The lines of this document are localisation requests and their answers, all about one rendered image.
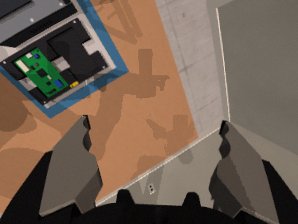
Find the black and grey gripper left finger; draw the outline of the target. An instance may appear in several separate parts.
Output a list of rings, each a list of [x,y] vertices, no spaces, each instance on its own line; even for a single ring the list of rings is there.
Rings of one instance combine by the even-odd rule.
[[[8,204],[0,224],[70,224],[96,207],[103,182],[96,157],[89,152],[90,129],[88,115],[82,115],[45,152]]]

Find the green circuit board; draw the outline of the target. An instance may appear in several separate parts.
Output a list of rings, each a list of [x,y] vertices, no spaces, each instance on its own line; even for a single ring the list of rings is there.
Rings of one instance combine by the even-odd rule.
[[[14,63],[49,98],[69,85],[54,65],[37,50],[39,49],[36,48]]]

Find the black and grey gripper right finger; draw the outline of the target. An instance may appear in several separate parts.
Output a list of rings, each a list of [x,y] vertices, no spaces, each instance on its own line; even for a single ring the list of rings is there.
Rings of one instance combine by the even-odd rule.
[[[298,224],[298,200],[269,161],[227,120],[209,184],[213,209],[241,224]],[[214,198],[214,199],[213,199]]]

